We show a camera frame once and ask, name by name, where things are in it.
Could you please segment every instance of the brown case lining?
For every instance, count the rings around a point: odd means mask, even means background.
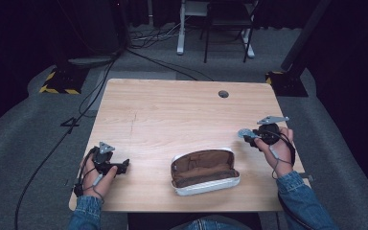
[[[238,177],[232,151],[209,149],[183,155],[172,162],[172,184],[183,188],[207,181]]]

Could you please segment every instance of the denim sleeve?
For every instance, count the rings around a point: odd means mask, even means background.
[[[312,229],[338,229],[327,210],[316,198],[298,172],[290,172],[277,179],[279,196],[289,210]],[[289,229],[305,229],[286,213]]]
[[[77,207],[68,224],[69,230],[101,229],[101,208],[103,202],[93,196],[82,195],[77,198]]]

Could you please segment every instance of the hand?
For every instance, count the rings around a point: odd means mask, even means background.
[[[286,135],[286,137],[292,144],[293,140],[292,129],[280,127],[280,132]],[[272,145],[272,147],[277,152],[281,160],[278,160],[274,157],[274,155],[271,153],[269,149],[269,145],[266,144],[262,139],[255,138],[254,141],[259,150],[261,150],[264,153],[265,160],[276,172],[277,177],[281,177],[282,175],[292,172],[292,165],[290,164],[291,152],[283,140],[280,139],[278,142]]]
[[[100,182],[93,187],[95,180],[100,175],[98,171],[95,169],[94,162],[92,161],[92,154],[90,154],[88,160],[86,161],[85,167],[83,169],[84,179],[83,179],[83,194],[85,196],[94,196],[102,201],[104,201],[104,197],[109,191],[110,184],[113,181],[113,178],[116,175],[116,171],[118,168],[116,166],[112,167],[109,172],[104,176]]]

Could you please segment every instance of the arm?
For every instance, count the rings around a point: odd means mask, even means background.
[[[68,229],[94,230],[101,229],[101,209],[104,196],[109,191],[110,184],[116,175],[117,167],[112,167],[100,182],[93,186],[100,175],[92,162],[92,155],[83,167],[83,195],[77,199],[77,207],[70,219]]]
[[[292,143],[292,130],[281,127],[280,131]],[[272,149],[277,152],[279,159],[274,157],[269,146],[261,139],[255,138],[255,143],[264,153],[267,163],[276,172],[279,198],[283,200],[291,213],[312,229],[337,229],[328,212],[316,198],[313,190],[304,183],[298,172],[293,170],[290,163],[290,151],[286,143],[279,140],[272,145]],[[288,228],[305,229],[288,212],[286,214]]]

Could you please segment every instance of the light wood tabletop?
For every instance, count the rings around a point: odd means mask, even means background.
[[[229,96],[220,97],[221,90]],[[240,129],[258,128],[257,122],[268,115],[284,116],[271,86],[265,83],[109,80],[85,154],[105,142],[115,148],[112,163],[130,159],[130,165],[126,174],[116,176],[104,198],[103,210],[282,210],[272,169],[263,153],[238,137]],[[284,122],[278,125],[287,126]],[[178,154],[221,148],[235,153],[240,184],[205,194],[178,195],[171,183],[172,159]],[[294,169],[304,172],[298,153]],[[76,202],[71,194],[71,210]]]

